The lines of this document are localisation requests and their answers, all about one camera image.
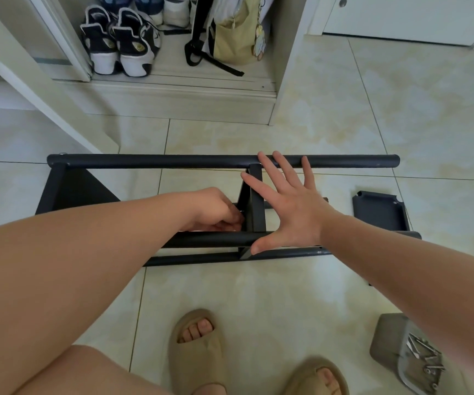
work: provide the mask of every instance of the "metal frame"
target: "metal frame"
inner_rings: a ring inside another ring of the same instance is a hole
[[[301,167],[301,155],[286,155],[295,167]],[[308,155],[312,167],[375,168],[397,167],[398,155]],[[60,209],[117,202],[119,199],[87,169],[122,168],[244,168],[262,180],[262,165],[256,155],[118,155],[118,154],[59,154],[49,155],[51,167],[36,214]],[[245,182],[241,187],[237,208],[245,216],[240,232],[179,232],[163,248],[236,247],[236,252],[194,255],[154,256],[144,266],[237,262],[255,259],[296,258],[299,256],[329,255],[320,246],[282,248],[252,256],[250,246],[271,232],[266,229],[267,202]],[[402,232],[420,238],[416,232]]]

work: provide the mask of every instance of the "black and white sneaker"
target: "black and white sneaker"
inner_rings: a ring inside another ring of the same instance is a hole
[[[93,69],[99,75],[111,75],[122,70],[111,31],[113,24],[111,14],[100,5],[89,5],[85,9],[85,21],[80,25],[82,40]]]
[[[131,77],[149,75],[162,43],[157,27],[136,11],[121,8],[113,32],[125,74]]]

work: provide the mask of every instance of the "right hand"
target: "right hand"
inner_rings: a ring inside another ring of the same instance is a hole
[[[294,168],[279,151],[274,151],[273,157],[284,175],[263,152],[258,154],[259,161],[277,191],[248,173],[241,173],[247,185],[272,205],[281,220],[277,231],[254,242],[251,247],[252,255],[280,246],[321,245],[323,229],[327,225],[330,226],[330,222],[342,214],[330,206],[316,190],[314,174],[306,156],[301,161],[304,185]]]

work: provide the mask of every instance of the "left hand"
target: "left hand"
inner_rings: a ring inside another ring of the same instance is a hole
[[[216,187],[188,193],[188,203],[195,208],[193,221],[181,231],[240,231],[244,217]]]

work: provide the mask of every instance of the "white door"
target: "white door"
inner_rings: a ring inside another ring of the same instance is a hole
[[[335,0],[325,33],[474,43],[474,0]]]

